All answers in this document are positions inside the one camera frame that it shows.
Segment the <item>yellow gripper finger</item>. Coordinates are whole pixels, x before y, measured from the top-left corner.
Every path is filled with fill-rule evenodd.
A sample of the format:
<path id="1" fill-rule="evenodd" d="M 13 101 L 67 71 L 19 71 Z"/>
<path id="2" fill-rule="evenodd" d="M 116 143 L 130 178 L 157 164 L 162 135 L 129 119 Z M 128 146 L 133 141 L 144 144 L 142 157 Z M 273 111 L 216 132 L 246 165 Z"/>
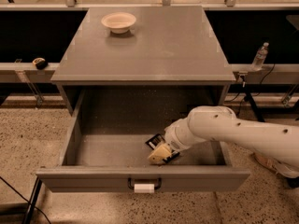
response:
<path id="1" fill-rule="evenodd" d="M 148 160 L 152 164 L 161 164 L 171 154 L 172 149 L 170 146 L 167 143 L 161 143 L 149 154 Z"/>

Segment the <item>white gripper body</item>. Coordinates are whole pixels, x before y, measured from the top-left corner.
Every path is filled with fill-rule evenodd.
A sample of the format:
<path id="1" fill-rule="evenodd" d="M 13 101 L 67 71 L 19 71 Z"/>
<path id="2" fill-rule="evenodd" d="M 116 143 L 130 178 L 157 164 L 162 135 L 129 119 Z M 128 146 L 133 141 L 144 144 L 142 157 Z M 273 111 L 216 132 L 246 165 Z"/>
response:
<path id="1" fill-rule="evenodd" d="M 178 119 L 165 128 L 165 142 L 175 151 L 183 151 L 199 143 L 191 132 L 187 119 Z"/>

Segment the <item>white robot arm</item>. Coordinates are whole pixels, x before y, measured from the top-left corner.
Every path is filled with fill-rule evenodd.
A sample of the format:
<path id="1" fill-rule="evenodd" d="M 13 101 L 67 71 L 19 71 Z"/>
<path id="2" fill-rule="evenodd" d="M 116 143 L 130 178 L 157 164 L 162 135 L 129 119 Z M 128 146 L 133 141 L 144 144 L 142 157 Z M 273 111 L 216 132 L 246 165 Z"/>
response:
<path id="1" fill-rule="evenodd" d="M 267 168 L 299 177 L 299 127 L 239 119 L 226 106 L 198 106 L 165 128 L 164 139 L 149 154 L 155 164 L 205 141 L 234 143 L 258 155 Z"/>

